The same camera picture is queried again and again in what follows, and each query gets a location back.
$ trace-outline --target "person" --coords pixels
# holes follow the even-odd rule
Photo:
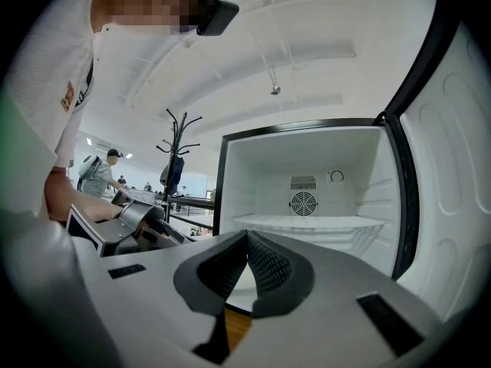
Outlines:
[[[209,200],[211,200],[212,202],[215,202],[215,197],[216,197],[216,189],[213,189],[213,191],[211,191],[211,193],[209,194]],[[213,213],[213,210],[209,210],[208,211],[208,214],[212,214]]]
[[[84,180],[82,184],[82,192],[95,196],[96,198],[102,198],[106,192],[107,186],[111,186],[114,189],[123,188],[123,185],[113,179],[113,173],[111,167],[117,164],[117,160],[121,158],[123,154],[116,149],[110,149],[107,152],[106,159],[99,165],[92,177]]]
[[[74,164],[78,128],[97,77],[94,34],[108,24],[145,31],[149,26],[192,30],[203,18],[203,2],[206,10],[209,0],[54,0],[47,7],[14,57],[0,92],[2,105],[12,105],[12,113],[20,112],[19,118],[12,113],[9,118],[19,121],[20,127],[29,126],[34,140],[43,143],[39,149],[28,148],[43,168],[38,168],[38,174],[25,172],[25,190],[37,189],[35,184],[43,180],[44,198],[33,198],[31,207],[23,211],[42,214],[45,209],[59,222],[68,220],[72,204],[93,221],[120,213],[120,207],[74,189],[66,177],[66,168]],[[14,208],[10,202],[8,208]]]
[[[186,186],[182,186],[181,189],[177,188],[176,189],[176,196],[184,196],[184,192],[186,191]],[[176,210],[178,212],[181,211],[182,206],[181,205],[176,205]]]

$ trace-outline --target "gray device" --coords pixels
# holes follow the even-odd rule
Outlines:
[[[203,15],[196,33],[201,36],[221,35],[239,13],[239,6],[225,0],[203,0],[206,15]]]
[[[360,259],[285,236],[244,230],[99,258],[58,223],[21,219],[0,241],[8,281],[78,366],[375,367],[444,330]],[[258,300],[230,353],[223,309],[246,264]]]
[[[165,222],[165,213],[144,196],[120,189],[112,203],[123,210],[115,219],[93,222],[72,205],[67,231],[90,241],[100,257],[174,247],[190,240]]]

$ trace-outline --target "man's hand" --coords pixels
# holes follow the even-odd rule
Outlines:
[[[124,185],[123,185],[123,184],[120,184],[120,183],[118,183],[117,181],[114,181],[114,180],[109,181],[109,182],[108,182],[108,184],[109,184],[111,187],[115,188],[115,189],[121,189],[121,188],[124,188]]]
[[[116,218],[123,209],[101,199],[87,203],[83,210],[92,221],[97,222]]]
[[[68,220],[71,205],[84,211],[92,221],[115,218],[121,207],[77,191],[68,181],[65,169],[54,167],[44,184],[44,197],[51,219]]]

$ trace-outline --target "white shirt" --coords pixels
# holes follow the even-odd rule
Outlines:
[[[102,198],[106,192],[107,184],[113,180],[113,172],[110,169],[110,165],[107,160],[104,160],[95,171],[94,176],[84,181],[82,192]]]
[[[77,131],[92,88],[86,83],[94,61],[91,3],[54,0],[23,41],[5,80],[7,96],[56,155],[54,166],[64,168],[73,166]]]

